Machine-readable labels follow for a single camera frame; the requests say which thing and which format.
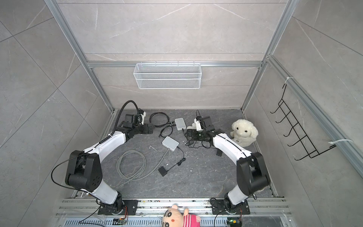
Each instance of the zip tie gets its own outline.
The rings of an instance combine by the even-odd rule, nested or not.
[[[293,78],[293,77],[287,77],[286,80],[285,80],[285,84],[286,84],[287,80],[290,79],[290,78]]]
[[[335,143],[340,142],[340,141],[349,141],[349,142],[353,142],[353,140],[350,140],[350,139],[338,139],[338,140],[336,140],[336,141],[331,141],[331,142],[328,142],[328,143],[330,143],[330,144],[335,144]]]

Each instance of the white mesh basket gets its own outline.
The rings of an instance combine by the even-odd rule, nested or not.
[[[196,89],[202,69],[195,63],[139,63],[134,76],[140,89]]]

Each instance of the plush doll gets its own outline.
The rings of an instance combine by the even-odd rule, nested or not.
[[[200,227],[200,217],[194,214],[189,214],[189,209],[184,210],[182,215],[178,211],[178,206],[173,205],[169,208],[162,221],[162,227]]]
[[[241,147],[247,147],[256,141],[258,131],[253,124],[247,120],[239,119],[232,124],[231,136],[233,141]]]

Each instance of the coiled gray cable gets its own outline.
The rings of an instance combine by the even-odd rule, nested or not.
[[[137,181],[137,180],[141,180],[141,179],[144,179],[145,177],[149,176],[152,172],[154,172],[154,170],[160,165],[160,163],[163,161],[164,157],[166,156],[166,154],[168,153],[169,149],[165,152],[164,156],[161,158],[160,162],[155,166],[155,168],[150,172],[148,173],[146,176],[144,177],[141,177],[141,178],[137,178],[138,176],[140,176],[145,168],[146,168],[146,158],[145,156],[140,153],[139,151],[137,150],[128,150],[126,151],[118,160],[117,160],[117,164],[116,164],[116,170],[117,170],[117,173],[120,175],[120,177],[124,180],[128,180],[126,181],[125,183],[123,183],[121,186],[127,184],[128,182],[130,181]],[[122,159],[126,156],[126,155],[129,155],[129,154],[138,154],[141,156],[142,160],[143,160],[143,163],[142,163],[142,166],[140,167],[140,169],[138,171],[136,171],[136,173],[134,173],[133,175],[127,177],[125,176],[122,172],[121,172],[121,162],[122,162]]]

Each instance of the black wire rack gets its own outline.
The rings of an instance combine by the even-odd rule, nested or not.
[[[289,135],[290,135],[290,133],[292,132],[292,130],[294,130],[294,132],[295,132],[295,134],[296,134],[296,136],[297,136],[297,138],[299,139],[296,143],[294,143],[294,144],[292,144],[292,145],[288,145],[289,147],[292,147],[292,146],[294,146],[295,144],[297,144],[298,142],[300,142],[301,143],[301,145],[304,147],[304,149],[305,149],[305,151],[306,151],[306,153],[307,153],[307,155],[305,155],[304,157],[302,157],[302,158],[300,158],[300,159],[296,159],[295,158],[295,160],[296,161],[299,161],[299,160],[302,160],[303,158],[306,158],[307,156],[309,156],[310,158],[314,158],[314,157],[316,157],[316,156],[318,156],[318,155],[321,155],[321,154],[323,154],[324,152],[327,152],[328,150],[330,150],[330,149],[333,149],[334,147],[336,147],[336,145],[332,145],[332,146],[330,146],[328,149],[326,149],[325,151],[323,151],[323,152],[319,152],[317,149],[316,149],[316,147],[315,147],[315,145],[313,144],[313,142],[311,141],[311,139],[309,138],[309,136],[306,134],[306,132],[305,132],[305,130],[304,130],[304,128],[301,126],[301,124],[299,123],[299,121],[297,120],[297,118],[295,117],[295,115],[293,114],[293,112],[290,110],[290,108],[288,107],[288,105],[286,104],[286,102],[284,101],[284,94],[285,94],[285,91],[286,91],[286,84],[284,84],[283,86],[282,86],[282,89],[284,89],[284,92],[283,92],[283,94],[282,94],[282,97],[281,97],[281,100],[278,102],[278,108],[274,111],[274,112],[270,112],[270,113],[272,113],[272,114],[274,114],[274,113],[276,113],[276,111],[278,110],[278,109],[281,109],[281,111],[284,113],[284,115],[285,115],[285,117],[281,120],[281,121],[279,121],[279,122],[277,122],[277,121],[275,121],[276,123],[281,123],[285,118],[288,120],[288,122],[289,122],[289,124],[291,125],[291,129],[290,129],[290,131],[289,131],[289,134],[288,135],[284,135],[285,137],[288,137]],[[286,107],[287,107],[287,109],[289,110],[289,112],[288,113],[285,113],[285,111],[282,109],[282,107],[281,107],[281,105],[282,104],[284,104]],[[294,118],[295,118],[295,120],[296,120],[296,124],[292,124],[291,123],[291,121],[289,120],[289,118],[287,117],[288,115],[292,115]],[[299,136],[299,134],[296,132],[296,130],[295,130],[295,127],[296,126],[300,126],[300,128],[302,129],[302,131],[304,132],[301,136]],[[306,147],[305,147],[305,145],[304,145],[304,143],[302,142],[302,139],[304,139],[304,138],[307,138],[308,139],[308,141],[311,143],[311,145],[313,146],[313,148],[314,148],[314,150],[312,151],[312,152],[309,152],[309,151],[307,151],[307,149],[306,149]]]

